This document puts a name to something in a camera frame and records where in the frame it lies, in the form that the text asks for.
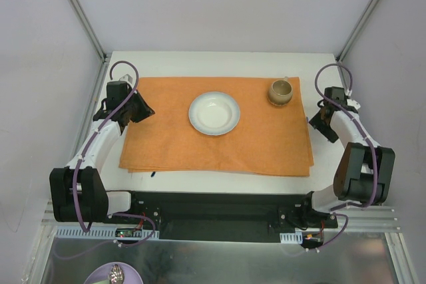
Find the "beige ceramic mug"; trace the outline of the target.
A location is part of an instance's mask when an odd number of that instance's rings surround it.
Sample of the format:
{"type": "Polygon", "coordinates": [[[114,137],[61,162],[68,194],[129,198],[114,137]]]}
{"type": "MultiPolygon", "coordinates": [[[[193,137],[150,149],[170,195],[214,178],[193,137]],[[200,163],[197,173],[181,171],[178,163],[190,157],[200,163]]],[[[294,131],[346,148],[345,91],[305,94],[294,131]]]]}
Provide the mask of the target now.
{"type": "Polygon", "coordinates": [[[293,97],[293,87],[288,77],[275,80],[268,90],[268,100],[274,106],[285,106],[293,97]]]}

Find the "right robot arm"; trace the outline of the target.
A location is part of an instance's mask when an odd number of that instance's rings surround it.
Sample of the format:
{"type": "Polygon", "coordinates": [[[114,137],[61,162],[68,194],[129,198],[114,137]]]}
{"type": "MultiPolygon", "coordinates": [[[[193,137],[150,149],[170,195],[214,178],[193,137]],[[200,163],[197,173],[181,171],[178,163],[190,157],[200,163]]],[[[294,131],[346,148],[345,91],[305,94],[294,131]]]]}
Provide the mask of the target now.
{"type": "Polygon", "coordinates": [[[381,146],[366,132],[343,88],[327,87],[318,106],[310,125],[329,142],[340,141],[344,151],[333,184],[312,192],[310,205],[299,211],[306,227],[320,223],[323,213],[381,205],[387,199],[395,163],[393,149],[381,146]]]}

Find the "orange cloth placemat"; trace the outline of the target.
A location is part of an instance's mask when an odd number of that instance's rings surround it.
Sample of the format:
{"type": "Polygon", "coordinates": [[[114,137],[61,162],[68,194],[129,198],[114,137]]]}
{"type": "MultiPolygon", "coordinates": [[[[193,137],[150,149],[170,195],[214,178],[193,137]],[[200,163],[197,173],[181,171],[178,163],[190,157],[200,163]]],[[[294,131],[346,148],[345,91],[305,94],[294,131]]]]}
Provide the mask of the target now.
{"type": "Polygon", "coordinates": [[[130,172],[214,170],[306,177],[314,164],[300,80],[293,97],[277,107],[268,100],[270,78],[151,77],[138,91],[154,114],[131,123],[119,166],[130,172]],[[227,134],[208,136],[190,123],[188,111],[206,92],[230,95],[240,120],[227,134]]]}

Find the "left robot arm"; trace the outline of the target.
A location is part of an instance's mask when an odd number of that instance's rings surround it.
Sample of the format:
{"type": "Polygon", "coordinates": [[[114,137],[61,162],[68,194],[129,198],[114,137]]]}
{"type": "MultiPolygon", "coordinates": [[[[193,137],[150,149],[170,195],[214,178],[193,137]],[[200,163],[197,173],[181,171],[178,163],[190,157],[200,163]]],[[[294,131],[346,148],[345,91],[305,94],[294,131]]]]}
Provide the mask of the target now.
{"type": "Polygon", "coordinates": [[[154,115],[138,91],[125,80],[111,81],[106,98],[93,116],[91,133],[76,156],[49,176],[53,214],[59,222],[103,222],[117,213],[126,223],[140,218],[141,208],[127,191],[106,191],[101,179],[103,165],[129,122],[154,115]]]}

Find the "white ceramic plate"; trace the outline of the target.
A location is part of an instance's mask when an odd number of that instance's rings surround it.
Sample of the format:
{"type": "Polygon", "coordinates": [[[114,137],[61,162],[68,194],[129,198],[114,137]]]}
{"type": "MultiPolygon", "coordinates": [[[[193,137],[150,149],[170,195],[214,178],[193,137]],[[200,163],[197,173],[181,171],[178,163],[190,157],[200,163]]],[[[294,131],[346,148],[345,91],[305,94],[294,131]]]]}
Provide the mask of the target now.
{"type": "Polygon", "coordinates": [[[205,92],[190,104],[188,118],[192,127],[207,136],[231,132],[240,121],[240,107],[229,94],[205,92]]]}

